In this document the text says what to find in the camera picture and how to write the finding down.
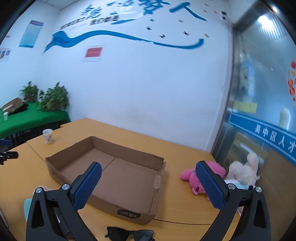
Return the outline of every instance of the sunglasses lens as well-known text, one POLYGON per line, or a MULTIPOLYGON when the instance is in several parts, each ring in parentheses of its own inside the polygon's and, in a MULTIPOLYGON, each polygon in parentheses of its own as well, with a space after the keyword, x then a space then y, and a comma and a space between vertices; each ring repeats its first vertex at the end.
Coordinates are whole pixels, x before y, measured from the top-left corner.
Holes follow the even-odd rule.
POLYGON ((107 231, 108 234, 105 237, 112 241, 126 241, 130 235, 129 231, 118 227, 107 227, 107 231))
POLYGON ((133 234, 135 241, 151 241, 153 230, 138 230, 133 234))

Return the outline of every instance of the silver bolt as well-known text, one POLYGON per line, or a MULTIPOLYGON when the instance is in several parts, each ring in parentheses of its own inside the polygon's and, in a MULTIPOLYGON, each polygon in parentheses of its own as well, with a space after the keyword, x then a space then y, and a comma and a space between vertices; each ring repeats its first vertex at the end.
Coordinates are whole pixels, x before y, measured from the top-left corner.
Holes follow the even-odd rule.
POLYGON ((69 187, 70 187, 70 185, 69 185, 69 184, 64 184, 64 185, 62 186, 62 189, 64 189, 64 190, 68 190, 68 189, 69 189, 69 187))
POLYGON ((36 193, 41 193, 42 192, 42 188, 37 188, 36 189, 36 193))
POLYGON ((255 188, 257 192, 262 192, 262 188, 261 187, 256 187, 255 188))
POLYGON ((235 185, 232 184, 232 183, 229 183, 228 184, 228 188, 231 189, 231 190, 234 190, 235 189, 235 185))

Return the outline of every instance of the white paper cup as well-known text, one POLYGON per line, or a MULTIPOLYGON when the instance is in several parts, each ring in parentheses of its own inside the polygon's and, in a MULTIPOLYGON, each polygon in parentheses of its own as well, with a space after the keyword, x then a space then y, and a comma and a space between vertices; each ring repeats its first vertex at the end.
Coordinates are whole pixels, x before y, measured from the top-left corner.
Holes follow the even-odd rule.
POLYGON ((8 120, 8 112, 3 113, 3 118, 4 118, 5 121, 8 120))
POLYGON ((52 142, 52 129, 45 129, 44 131, 42 131, 43 133, 43 137, 44 137, 44 141, 45 143, 51 143, 52 142))

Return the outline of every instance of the white plush toy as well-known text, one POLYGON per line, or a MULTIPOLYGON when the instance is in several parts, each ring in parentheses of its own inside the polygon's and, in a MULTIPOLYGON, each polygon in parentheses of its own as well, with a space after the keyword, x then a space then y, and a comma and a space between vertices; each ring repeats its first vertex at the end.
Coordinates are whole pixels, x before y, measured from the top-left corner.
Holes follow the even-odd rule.
POLYGON ((260 178, 260 176, 257 176, 258 161, 258 156, 251 152, 247 155, 245 165, 239 161, 232 162, 226 179, 235 179, 242 185, 255 187, 256 181, 260 178))

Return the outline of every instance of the green leafy plant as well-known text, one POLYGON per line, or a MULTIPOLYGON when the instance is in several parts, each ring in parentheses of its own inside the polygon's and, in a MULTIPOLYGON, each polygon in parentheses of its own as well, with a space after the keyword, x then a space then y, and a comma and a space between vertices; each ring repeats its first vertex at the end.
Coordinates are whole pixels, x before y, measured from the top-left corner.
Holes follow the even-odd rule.
POLYGON ((31 81, 29 81, 27 86, 23 86, 23 89, 20 90, 25 95, 25 101, 27 102, 36 102, 38 88, 37 85, 31 86, 31 81))
POLYGON ((36 106, 41 106, 41 110, 56 111, 61 108, 64 110, 69 105, 68 102, 68 91, 65 86, 60 86, 59 82, 53 88, 48 88, 46 93, 40 90, 39 99, 36 106))

